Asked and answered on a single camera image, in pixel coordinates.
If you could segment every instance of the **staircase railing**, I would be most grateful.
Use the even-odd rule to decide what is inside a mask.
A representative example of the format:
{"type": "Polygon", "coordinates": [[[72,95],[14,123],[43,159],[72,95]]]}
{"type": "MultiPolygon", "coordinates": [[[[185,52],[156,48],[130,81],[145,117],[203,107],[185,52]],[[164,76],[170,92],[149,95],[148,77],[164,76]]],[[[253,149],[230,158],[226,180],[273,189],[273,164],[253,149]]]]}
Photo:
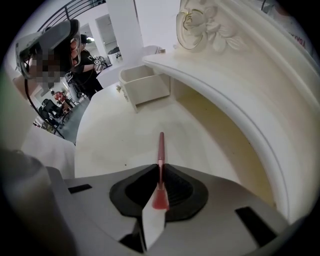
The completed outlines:
{"type": "Polygon", "coordinates": [[[80,14],[98,5],[105,4],[106,0],[72,0],[57,10],[48,20],[38,29],[41,31],[57,23],[75,19],[80,14]]]}

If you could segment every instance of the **black chair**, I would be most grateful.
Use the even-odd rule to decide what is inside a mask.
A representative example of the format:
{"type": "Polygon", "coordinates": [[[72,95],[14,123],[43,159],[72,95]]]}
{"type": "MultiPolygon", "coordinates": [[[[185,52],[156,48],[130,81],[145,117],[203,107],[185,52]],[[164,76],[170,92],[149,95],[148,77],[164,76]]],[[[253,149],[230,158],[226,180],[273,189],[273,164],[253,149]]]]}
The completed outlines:
{"type": "Polygon", "coordinates": [[[51,99],[44,99],[42,106],[44,111],[50,113],[55,118],[60,118],[64,114],[63,107],[58,107],[51,99]]]}
{"type": "Polygon", "coordinates": [[[49,113],[43,109],[43,107],[39,107],[39,113],[42,118],[46,119],[53,126],[58,127],[60,124],[54,118],[51,118],[49,113]]]}

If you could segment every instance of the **black rubber mount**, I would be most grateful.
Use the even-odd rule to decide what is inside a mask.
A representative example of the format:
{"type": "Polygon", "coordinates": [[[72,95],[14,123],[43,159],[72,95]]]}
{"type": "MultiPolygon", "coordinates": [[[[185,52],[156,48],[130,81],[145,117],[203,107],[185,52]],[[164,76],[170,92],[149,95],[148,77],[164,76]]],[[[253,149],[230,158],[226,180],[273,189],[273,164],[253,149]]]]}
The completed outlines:
{"type": "MultiPolygon", "coordinates": [[[[201,181],[170,164],[164,166],[163,180],[169,199],[166,222],[191,219],[206,205],[209,192],[201,181]]],[[[110,200],[122,215],[139,218],[158,181],[159,168],[153,164],[114,184],[110,200]]]]}

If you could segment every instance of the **black slot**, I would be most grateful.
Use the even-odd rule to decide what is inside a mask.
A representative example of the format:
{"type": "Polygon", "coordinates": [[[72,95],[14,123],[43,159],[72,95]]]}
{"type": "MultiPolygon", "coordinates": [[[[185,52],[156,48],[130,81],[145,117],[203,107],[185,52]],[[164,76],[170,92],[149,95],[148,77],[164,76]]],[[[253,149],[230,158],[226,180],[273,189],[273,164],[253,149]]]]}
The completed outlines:
{"type": "Polygon", "coordinates": [[[235,212],[260,247],[276,238],[277,235],[250,207],[239,208],[235,212]]]}
{"type": "Polygon", "coordinates": [[[127,234],[119,242],[138,253],[143,253],[144,250],[146,250],[141,217],[137,218],[137,222],[134,225],[132,233],[127,234]]]}
{"type": "Polygon", "coordinates": [[[89,190],[89,189],[92,189],[92,186],[90,186],[89,184],[84,184],[84,185],[80,185],[80,186],[73,186],[73,187],[68,188],[70,194],[78,193],[78,192],[81,192],[84,190],[89,190]]]}
{"type": "Polygon", "coordinates": [[[130,200],[140,205],[143,209],[155,191],[158,180],[159,169],[156,165],[152,171],[148,171],[129,184],[125,188],[125,194],[130,200]]]}
{"type": "Polygon", "coordinates": [[[190,182],[170,170],[165,170],[163,180],[171,208],[186,201],[194,191],[190,182]]]}

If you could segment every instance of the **white cabinet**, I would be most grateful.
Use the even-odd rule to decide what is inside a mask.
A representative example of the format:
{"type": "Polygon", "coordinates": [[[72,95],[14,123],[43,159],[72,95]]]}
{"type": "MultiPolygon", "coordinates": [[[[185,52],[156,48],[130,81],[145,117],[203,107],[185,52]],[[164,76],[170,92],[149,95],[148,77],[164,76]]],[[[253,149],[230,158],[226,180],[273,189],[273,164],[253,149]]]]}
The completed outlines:
{"type": "Polygon", "coordinates": [[[136,113],[138,104],[170,95],[170,77],[145,65],[122,70],[119,80],[136,113]]]}

